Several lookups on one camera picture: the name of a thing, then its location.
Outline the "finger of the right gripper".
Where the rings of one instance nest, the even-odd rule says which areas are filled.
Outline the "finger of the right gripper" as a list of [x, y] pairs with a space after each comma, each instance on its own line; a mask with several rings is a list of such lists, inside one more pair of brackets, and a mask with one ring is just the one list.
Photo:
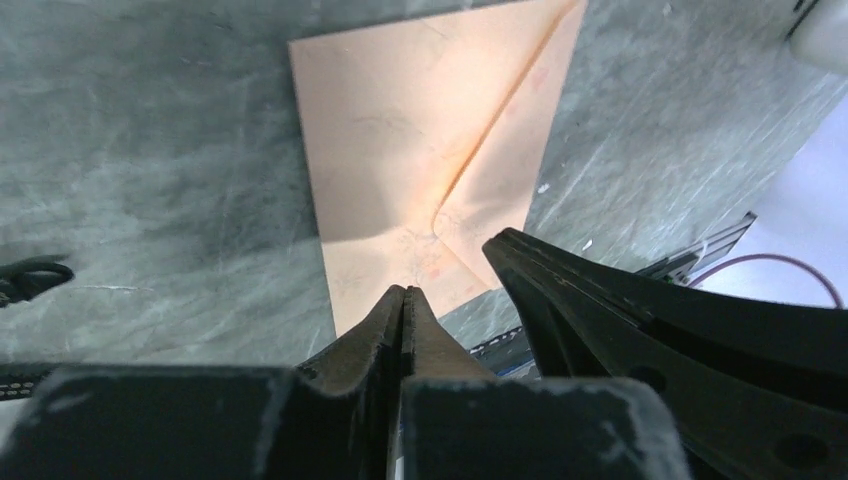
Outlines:
[[[629, 377], [672, 412], [698, 479], [847, 475], [847, 314], [653, 282], [506, 229], [483, 252], [535, 338], [541, 374]], [[620, 277], [650, 323], [586, 298]]]

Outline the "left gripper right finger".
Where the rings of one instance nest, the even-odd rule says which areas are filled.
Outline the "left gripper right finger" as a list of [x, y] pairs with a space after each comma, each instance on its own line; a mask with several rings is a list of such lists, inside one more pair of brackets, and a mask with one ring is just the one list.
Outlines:
[[628, 379], [499, 378], [433, 318], [417, 288], [392, 286], [400, 344], [391, 479], [687, 479], [672, 416]]

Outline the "tan envelope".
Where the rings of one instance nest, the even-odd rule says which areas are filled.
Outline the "tan envelope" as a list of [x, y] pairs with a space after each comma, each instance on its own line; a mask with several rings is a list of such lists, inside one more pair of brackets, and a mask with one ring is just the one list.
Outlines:
[[527, 219], [582, 1], [517, 1], [292, 41], [335, 330], [391, 285], [443, 316], [500, 287], [485, 241]]

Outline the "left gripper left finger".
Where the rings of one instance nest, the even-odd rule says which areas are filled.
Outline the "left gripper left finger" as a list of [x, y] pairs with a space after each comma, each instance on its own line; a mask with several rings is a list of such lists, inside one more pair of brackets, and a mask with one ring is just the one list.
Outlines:
[[5, 479], [384, 479], [402, 287], [295, 367], [63, 366], [1, 447]]

